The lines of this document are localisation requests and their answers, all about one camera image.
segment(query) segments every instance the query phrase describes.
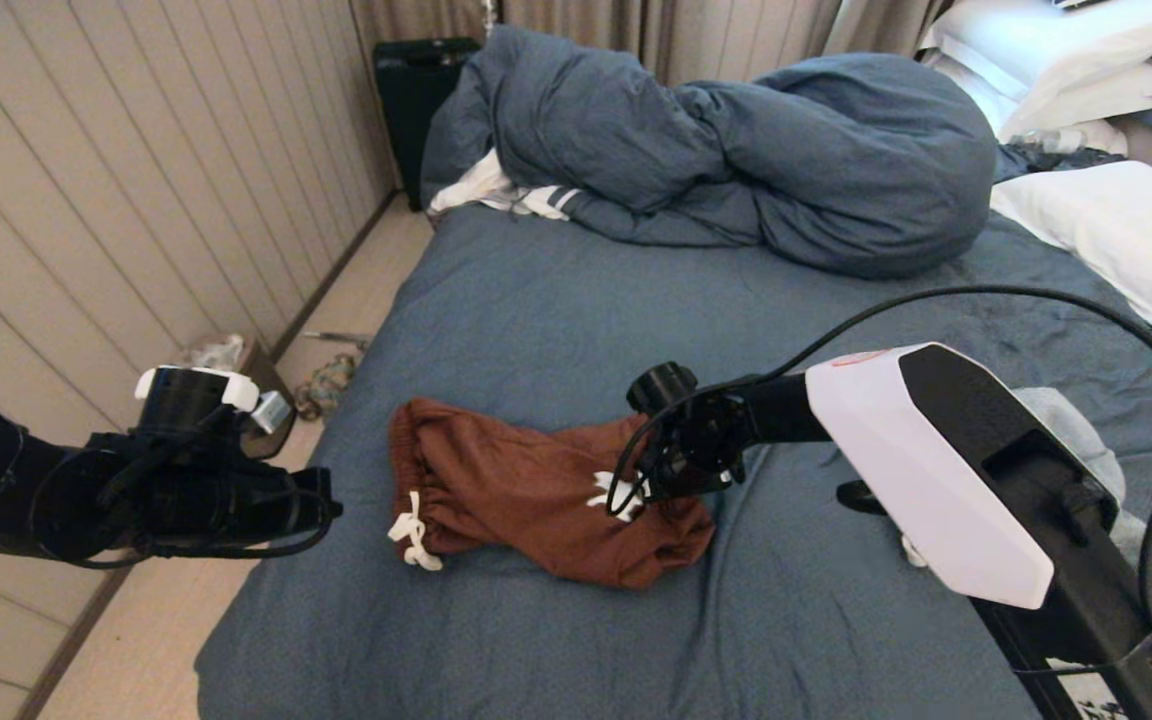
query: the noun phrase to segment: beige curtain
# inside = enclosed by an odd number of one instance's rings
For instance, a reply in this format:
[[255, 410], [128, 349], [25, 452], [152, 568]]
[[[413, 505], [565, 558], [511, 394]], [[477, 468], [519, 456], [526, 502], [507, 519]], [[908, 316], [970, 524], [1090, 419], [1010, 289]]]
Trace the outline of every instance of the beige curtain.
[[893, 53], [912, 56], [932, 20], [940, 17], [952, 0], [842, 0], [833, 20], [824, 55], [836, 53]]
[[[912, 55], [952, 0], [495, 0], [500, 22], [639, 56], [667, 85], [748, 81], [814, 55]], [[482, 0], [362, 0], [379, 41], [483, 40]]]

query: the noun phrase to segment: baseboard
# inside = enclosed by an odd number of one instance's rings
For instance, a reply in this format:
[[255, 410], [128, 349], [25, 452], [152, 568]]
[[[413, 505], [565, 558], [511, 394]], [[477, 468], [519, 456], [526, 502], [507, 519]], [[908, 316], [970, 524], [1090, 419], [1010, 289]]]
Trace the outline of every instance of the baseboard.
[[305, 301], [305, 305], [301, 308], [300, 313], [296, 313], [296, 318], [291, 319], [291, 325], [288, 325], [285, 329], [283, 335], [278, 339], [273, 348], [270, 348], [270, 358], [278, 363], [280, 357], [287, 353], [287, 348], [291, 347], [291, 341], [296, 340], [296, 336], [301, 334], [301, 329], [305, 328], [305, 323], [310, 319], [310, 314], [314, 313], [314, 310], [319, 306], [319, 302], [323, 302], [323, 297], [328, 293], [332, 285], [335, 283], [335, 279], [339, 278], [340, 272], [344, 270], [344, 266], [349, 264], [353, 256], [358, 251], [358, 247], [362, 247], [362, 241], [366, 240], [371, 229], [376, 228], [376, 223], [380, 222], [380, 218], [385, 214], [385, 210], [389, 209], [389, 205], [394, 202], [394, 197], [397, 197], [399, 190], [389, 191], [389, 195], [385, 196], [384, 200], [380, 200], [380, 205], [376, 209], [376, 212], [367, 218], [367, 221], [362, 225], [361, 232], [353, 237], [349, 242], [349, 247], [346, 249], [344, 253], [340, 255], [340, 258], [332, 266], [328, 274], [319, 283], [314, 295], [310, 296], [310, 300]]
[[[279, 357], [282, 357], [287, 353], [287, 348], [291, 346], [291, 341], [296, 340], [297, 334], [301, 333], [301, 328], [305, 327], [305, 323], [310, 319], [310, 314], [314, 313], [319, 302], [323, 302], [323, 297], [328, 293], [335, 279], [339, 278], [340, 272], [344, 270], [344, 266], [349, 264], [349, 260], [358, 252], [358, 247], [362, 247], [362, 241], [366, 240], [372, 228], [376, 228], [376, 223], [380, 222], [380, 218], [385, 214], [385, 210], [389, 209], [389, 205], [396, 199], [397, 190], [389, 191], [385, 199], [380, 202], [379, 209], [367, 218], [367, 221], [362, 225], [358, 234], [353, 237], [349, 242], [349, 247], [340, 255], [340, 258], [332, 266], [332, 270], [319, 283], [314, 295], [310, 296], [310, 300], [305, 301], [305, 305], [301, 308], [300, 313], [296, 313], [296, 318], [291, 320], [291, 325], [288, 325], [287, 331], [283, 335], [278, 339], [274, 347], [270, 350], [270, 357], [278, 363]], [[56, 650], [56, 654], [51, 657], [50, 664], [45, 670], [41, 672], [41, 676], [38, 682], [35, 683], [29, 696], [24, 702], [24, 705], [20, 707], [20, 713], [17, 714], [17, 720], [37, 720], [37, 717], [41, 714], [41, 708], [46, 707], [47, 702], [51, 698], [51, 694], [55, 692], [56, 685], [60, 684], [60, 679], [65, 677], [65, 670], [69, 669], [69, 665], [73, 664], [74, 657], [78, 655], [78, 651], [83, 647], [83, 643], [88, 642], [88, 635], [92, 632], [96, 628], [96, 621], [100, 620], [100, 615], [104, 614], [106, 607], [109, 607], [109, 601], [114, 600], [114, 594], [118, 590], [123, 586], [129, 574], [132, 573], [132, 568], [123, 568], [119, 570], [109, 571], [108, 577], [105, 582], [96, 589], [92, 593], [92, 598], [88, 601], [88, 606], [84, 607], [82, 614], [78, 615], [76, 623], [70, 626], [69, 632], [65, 636], [65, 642], [60, 643], [60, 647]]]

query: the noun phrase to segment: wall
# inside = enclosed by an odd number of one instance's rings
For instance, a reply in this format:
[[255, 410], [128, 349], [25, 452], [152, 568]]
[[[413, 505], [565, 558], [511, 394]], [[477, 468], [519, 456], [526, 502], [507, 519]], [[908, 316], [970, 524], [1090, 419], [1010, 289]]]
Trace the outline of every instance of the wall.
[[[393, 188], [348, 0], [0, 0], [0, 409], [127, 429], [143, 369], [273, 344]], [[0, 717], [101, 575], [0, 556]]]

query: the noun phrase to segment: blue bedsheet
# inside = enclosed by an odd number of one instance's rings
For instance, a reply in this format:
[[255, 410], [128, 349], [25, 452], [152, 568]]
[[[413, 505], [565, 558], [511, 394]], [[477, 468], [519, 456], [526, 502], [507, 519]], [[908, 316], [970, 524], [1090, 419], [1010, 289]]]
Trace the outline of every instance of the blue bedsheet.
[[[266, 561], [197, 660], [205, 719], [285, 717], [1036, 717], [970, 602], [905, 563], [886, 520], [838, 506], [831, 445], [776, 447], [710, 497], [694, 568], [643, 593], [556, 579], [484, 548], [442, 573], [385, 537], [387, 423], [412, 396], [558, 430], [626, 415], [626, 386], [677, 361], [702, 382], [781, 363], [920, 288], [1020, 283], [1126, 303], [1078, 260], [992, 215], [973, 249], [904, 281], [827, 274], [748, 249], [608, 242], [576, 223], [452, 211], [397, 296], [314, 460], [344, 516]], [[1152, 355], [1037, 300], [957, 297], [861, 325], [832, 355], [937, 340], [1011, 387], [1060, 388], [1152, 501]]]

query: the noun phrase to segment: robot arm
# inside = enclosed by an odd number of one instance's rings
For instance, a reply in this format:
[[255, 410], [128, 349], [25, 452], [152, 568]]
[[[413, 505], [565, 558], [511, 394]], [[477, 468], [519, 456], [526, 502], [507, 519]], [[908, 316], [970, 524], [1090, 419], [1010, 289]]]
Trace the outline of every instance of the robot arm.
[[[1116, 706], [1152, 719], [1152, 619], [1108, 538], [1116, 502], [986, 367], [927, 343], [695, 388], [669, 363], [628, 392], [653, 416], [636, 462], [645, 501], [744, 480], [751, 446], [832, 439], [861, 475], [840, 501], [890, 515], [937, 577], [972, 598], [1045, 717]], [[1062, 682], [1087, 673], [1100, 697]]]
[[[325, 469], [287, 473], [243, 454], [250, 379], [161, 366], [136, 395], [137, 427], [84, 447], [44, 442], [0, 414], [0, 553], [101, 569], [153, 555], [275, 558], [319, 541], [342, 511]], [[311, 530], [291, 546], [247, 550]], [[137, 556], [91, 560], [123, 547]]]

